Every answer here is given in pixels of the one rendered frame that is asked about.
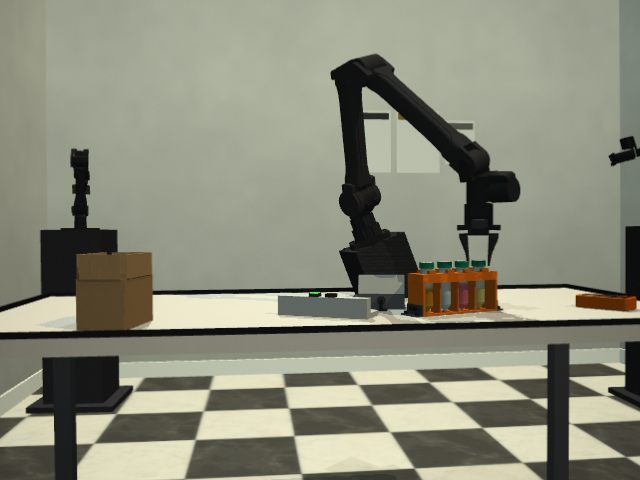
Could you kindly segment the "brown cardboard box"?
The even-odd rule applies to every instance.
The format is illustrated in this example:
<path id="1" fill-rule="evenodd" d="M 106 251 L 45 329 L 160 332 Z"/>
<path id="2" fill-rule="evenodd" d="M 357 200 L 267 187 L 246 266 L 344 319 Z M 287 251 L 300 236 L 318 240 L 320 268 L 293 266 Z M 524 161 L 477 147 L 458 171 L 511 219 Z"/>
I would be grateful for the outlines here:
<path id="1" fill-rule="evenodd" d="M 81 254 L 76 262 L 77 330 L 129 330 L 153 320 L 152 252 Z"/>

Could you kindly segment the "orange digital multimeter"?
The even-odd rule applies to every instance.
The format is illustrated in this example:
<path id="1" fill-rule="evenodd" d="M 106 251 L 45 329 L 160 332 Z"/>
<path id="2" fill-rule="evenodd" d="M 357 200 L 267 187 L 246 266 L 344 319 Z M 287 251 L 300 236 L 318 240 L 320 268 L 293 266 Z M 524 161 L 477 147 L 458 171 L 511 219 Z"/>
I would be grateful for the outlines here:
<path id="1" fill-rule="evenodd" d="M 585 293 L 576 295 L 575 306 L 583 308 L 630 311 L 637 308 L 637 298 L 632 296 Z"/>

